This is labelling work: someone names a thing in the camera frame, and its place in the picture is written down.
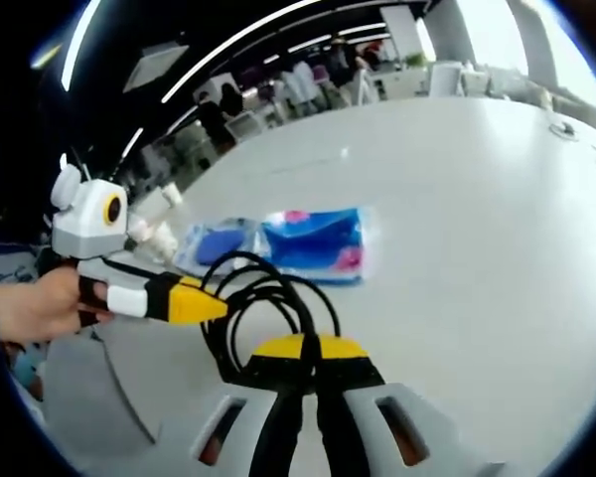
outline desk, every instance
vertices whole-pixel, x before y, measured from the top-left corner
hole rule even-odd
[[[565,117],[581,140],[560,139],[560,117],[470,98],[328,112],[239,144],[184,197],[198,220],[371,207],[366,283],[327,289],[344,334],[508,462],[500,475],[535,476],[596,406],[596,131]],[[243,358],[286,333],[262,305],[239,331]],[[196,353],[186,373],[216,374]],[[328,475],[305,401],[291,475]]]

